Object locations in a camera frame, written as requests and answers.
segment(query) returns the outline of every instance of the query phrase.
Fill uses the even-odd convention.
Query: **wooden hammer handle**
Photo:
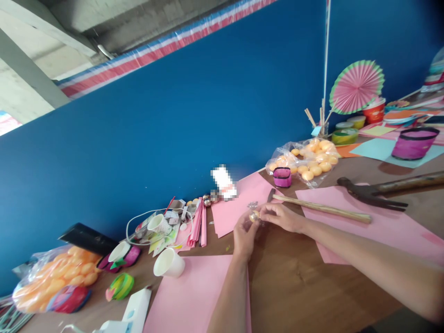
[[[342,217],[347,217],[349,219],[355,220],[355,221],[359,221],[359,222],[363,222],[366,224],[369,224],[371,222],[371,216],[367,215],[367,214],[360,214],[360,213],[355,213],[349,210],[342,210],[342,209],[338,209],[338,208],[334,208],[334,207],[330,207],[330,206],[324,206],[318,203],[311,203],[308,201],[302,201],[302,200],[298,200],[298,199],[293,199],[290,197],[283,197],[277,194],[273,195],[273,198],[278,199],[278,200],[282,200],[282,201],[286,201],[292,204],[297,204],[300,206],[304,206],[313,210],[318,210],[324,213],[329,213],[329,214],[333,214],[333,215],[338,215],[338,216],[342,216]]]
[[[377,188],[380,193],[388,193],[441,184],[444,184],[444,171],[395,180],[388,183],[373,185],[373,187]]]

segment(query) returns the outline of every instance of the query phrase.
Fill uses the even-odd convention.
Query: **blue backdrop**
[[[381,66],[388,102],[421,88],[444,46],[443,6],[441,0],[333,0],[327,98],[341,71],[358,60]],[[332,115],[331,124],[348,117]]]
[[[324,34],[324,0],[279,0],[2,136],[0,294],[72,224],[122,239],[131,217],[213,188],[218,164],[245,176],[307,138]]]

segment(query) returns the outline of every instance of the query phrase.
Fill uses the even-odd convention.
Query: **hand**
[[[307,219],[296,214],[281,203],[266,203],[260,207],[260,219],[280,226],[282,229],[302,233]]]
[[[233,259],[247,262],[254,248],[254,236],[259,228],[259,222],[252,223],[249,218],[250,211],[239,218],[234,227],[234,253]]]

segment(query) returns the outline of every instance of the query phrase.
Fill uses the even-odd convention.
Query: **wooden table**
[[[408,169],[364,157],[342,159],[321,184],[336,184],[346,176],[353,182],[381,182],[441,171],[444,155],[417,169]],[[265,179],[272,178],[264,171]],[[295,190],[306,188],[295,182],[281,190],[284,195],[296,197]],[[414,220],[444,238],[441,226],[444,189],[410,193],[396,200],[409,203],[406,211]],[[285,204],[303,214],[294,205]],[[208,210],[208,222],[212,221]],[[233,253],[233,234],[220,239],[214,225],[208,226],[208,246],[182,252],[184,256],[222,255]],[[153,287],[151,303],[161,278],[153,275],[155,258],[143,252],[139,262],[125,272],[135,277],[133,290],[146,285]],[[260,332],[356,332],[393,313],[401,307],[393,297],[351,266],[324,264],[316,244],[310,238],[285,232],[269,225],[258,232],[254,252],[249,263],[252,326]],[[105,300],[105,289],[116,277],[101,274],[93,286],[93,294],[85,307],[76,314],[47,313],[35,315],[21,333],[58,333],[65,325],[75,324],[89,333],[107,320],[121,320],[126,301]]]

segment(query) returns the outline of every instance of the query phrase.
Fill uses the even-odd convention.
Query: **white paper cup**
[[[154,264],[154,275],[178,278],[185,269],[185,261],[171,247],[163,250]]]
[[[130,250],[131,245],[127,242],[123,241],[122,243],[119,243],[114,250],[110,253],[110,256],[108,257],[109,262],[115,262],[120,259],[122,259]]]
[[[147,225],[147,229],[162,236],[168,235],[172,230],[172,226],[168,224],[163,214],[156,215]]]

